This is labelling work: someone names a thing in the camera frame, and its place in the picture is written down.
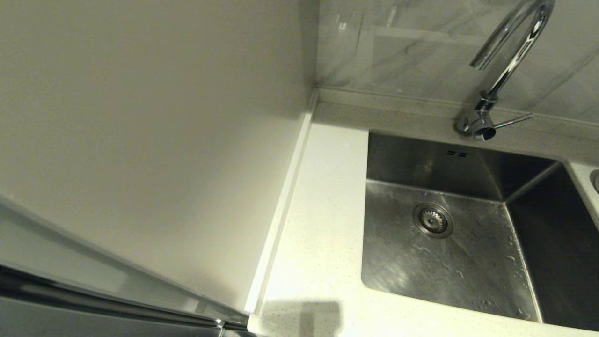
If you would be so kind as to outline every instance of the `refrigerator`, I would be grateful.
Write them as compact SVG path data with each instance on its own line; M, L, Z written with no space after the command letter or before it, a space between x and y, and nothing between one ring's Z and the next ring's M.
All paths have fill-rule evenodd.
M0 205L0 336L258 336L249 316Z

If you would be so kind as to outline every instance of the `faucet spout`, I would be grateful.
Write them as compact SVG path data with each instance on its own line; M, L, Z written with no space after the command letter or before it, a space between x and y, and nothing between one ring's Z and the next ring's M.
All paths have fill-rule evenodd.
M522 0L497 26L493 34L491 34L487 42L470 62L470 66L478 70L484 70L520 24L534 13L533 21L527 33L522 37L518 49L506 63L491 88L480 93L480 101L476 107L464 114L456 123L455 129L457 132L473 136L475 139L480 140L487 140L495 135L494 129L497 126L491 122L489 112L497 102L499 91L512 76L514 70L520 65L524 56L526 56L535 41L539 38L543 28L547 25L554 6L555 0Z

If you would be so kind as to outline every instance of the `sink drain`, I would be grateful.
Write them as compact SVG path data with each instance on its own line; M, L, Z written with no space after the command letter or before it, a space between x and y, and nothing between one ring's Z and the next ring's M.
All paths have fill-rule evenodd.
M428 236L448 237L453 230L453 219L437 204L420 204L414 209L413 216L416 226Z

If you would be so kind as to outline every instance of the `sink basin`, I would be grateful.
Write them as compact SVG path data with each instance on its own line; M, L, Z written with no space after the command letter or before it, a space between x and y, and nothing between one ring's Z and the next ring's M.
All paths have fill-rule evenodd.
M559 161L370 133L362 282L599 330L598 230Z

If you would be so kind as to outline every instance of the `speckled quartz countertop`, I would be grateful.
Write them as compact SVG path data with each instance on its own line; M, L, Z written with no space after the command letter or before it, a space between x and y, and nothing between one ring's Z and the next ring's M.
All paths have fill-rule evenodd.
M361 281L368 130L562 161L599 223L589 174L599 128L536 118L489 142L452 130L456 106L321 90L260 315L251 331L301 336L597 336L367 288ZM501 120L512 112L494 111Z

